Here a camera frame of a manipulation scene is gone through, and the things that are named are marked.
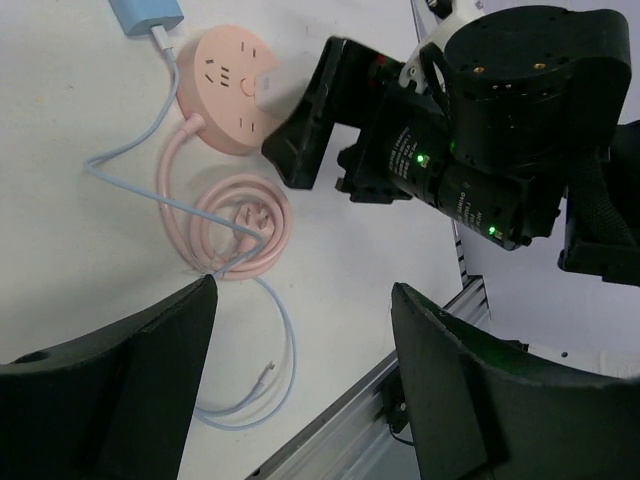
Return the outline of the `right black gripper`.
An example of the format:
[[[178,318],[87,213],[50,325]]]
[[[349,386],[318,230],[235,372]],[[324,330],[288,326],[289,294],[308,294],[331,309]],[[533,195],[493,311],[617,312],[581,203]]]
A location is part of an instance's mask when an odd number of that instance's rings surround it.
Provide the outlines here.
[[[419,199],[506,250],[549,236],[568,198],[590,240],[629,245],[603,172],[630,83],[621,13],[505,9],[419,57],[427,88],[387,87],[340,191]]]

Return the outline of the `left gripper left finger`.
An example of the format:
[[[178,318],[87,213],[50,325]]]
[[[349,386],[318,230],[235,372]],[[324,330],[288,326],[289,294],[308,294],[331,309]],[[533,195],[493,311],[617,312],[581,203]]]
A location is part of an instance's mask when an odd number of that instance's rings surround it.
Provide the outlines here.
[[[2,478],[176,478],[217,303],[207,275],[2,365]]]

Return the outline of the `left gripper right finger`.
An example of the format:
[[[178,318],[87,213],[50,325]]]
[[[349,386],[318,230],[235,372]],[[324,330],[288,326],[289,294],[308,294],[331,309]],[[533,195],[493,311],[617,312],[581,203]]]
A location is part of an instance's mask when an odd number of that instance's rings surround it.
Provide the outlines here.
[[[413,287],[391,318],[425,479],[635,479],[639,382],[564,366],[449,314]]]

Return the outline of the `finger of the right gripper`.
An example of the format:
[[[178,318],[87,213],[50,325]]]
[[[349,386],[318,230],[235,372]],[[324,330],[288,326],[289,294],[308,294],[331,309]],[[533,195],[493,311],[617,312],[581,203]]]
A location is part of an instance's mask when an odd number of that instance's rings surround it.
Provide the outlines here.
[[[384,90],[402,68],[402,62],[354,40],[330,37],[302,99],[261,147],[284,185],[311,189],[334,126],[362,129],[372,123]]]

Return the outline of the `blue charger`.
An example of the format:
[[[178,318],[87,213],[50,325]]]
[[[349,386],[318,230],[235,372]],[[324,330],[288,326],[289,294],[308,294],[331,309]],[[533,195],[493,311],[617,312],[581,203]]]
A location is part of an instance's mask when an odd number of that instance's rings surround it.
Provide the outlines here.
[[[127,37],[146,35],[155,26],[170,31],[184,19],[177,0],[109,0],[109,5]]]

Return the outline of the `white USB charger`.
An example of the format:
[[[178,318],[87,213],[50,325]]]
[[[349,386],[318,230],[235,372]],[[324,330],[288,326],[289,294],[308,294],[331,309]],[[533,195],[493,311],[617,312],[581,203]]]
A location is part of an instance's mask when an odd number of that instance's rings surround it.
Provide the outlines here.
[[[256,77],[256,107],[278,121],[290,117],[301,102],[312,73],[293,64],[282,64]]]

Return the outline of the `pink round power strip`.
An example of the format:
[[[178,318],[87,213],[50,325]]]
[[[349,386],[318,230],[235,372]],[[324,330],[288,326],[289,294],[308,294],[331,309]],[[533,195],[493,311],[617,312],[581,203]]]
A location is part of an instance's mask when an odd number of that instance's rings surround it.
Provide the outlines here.
[[[184,130],[229,155],[259,149],[280,120],[258,106],[258,78],[279,65],[269,47],[247,29],[220,25],[206,31],[177,58],[176,98]]]

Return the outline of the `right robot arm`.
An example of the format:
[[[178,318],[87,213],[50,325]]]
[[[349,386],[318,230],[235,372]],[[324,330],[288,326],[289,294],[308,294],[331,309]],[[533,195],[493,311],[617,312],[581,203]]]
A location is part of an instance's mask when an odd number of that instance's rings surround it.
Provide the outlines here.
[[[432,1],[435,30],[399,62],[331,37],[302,97],[261,151],[292,189],[313,187],[336,125],[355,203],[418,199],[512,251],[566,218],[559,267],[639,282],[639,126],[619,117],[629,26],[611,9],[485,13]]]

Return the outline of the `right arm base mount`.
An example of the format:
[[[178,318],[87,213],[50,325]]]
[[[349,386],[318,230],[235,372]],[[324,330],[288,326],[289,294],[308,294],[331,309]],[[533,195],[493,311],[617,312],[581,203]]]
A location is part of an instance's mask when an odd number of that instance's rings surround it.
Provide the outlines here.
[[[382,415],[385,418],[391,437],[403,445],[414,447],[415,444],[412,440],[407,440],[399,436],[409,424],[409,416],[401,375],[398,369],[393,370],[382,381],[379,393],[381,394],[383,403]]]

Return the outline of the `aluminium front rail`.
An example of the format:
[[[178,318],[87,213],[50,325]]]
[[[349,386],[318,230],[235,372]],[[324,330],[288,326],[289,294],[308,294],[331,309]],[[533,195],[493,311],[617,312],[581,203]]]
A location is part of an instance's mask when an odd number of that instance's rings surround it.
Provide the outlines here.
[[[265,461],[252,479],[360,479],[393,443],[382,385],[398,372],[389,354]]]

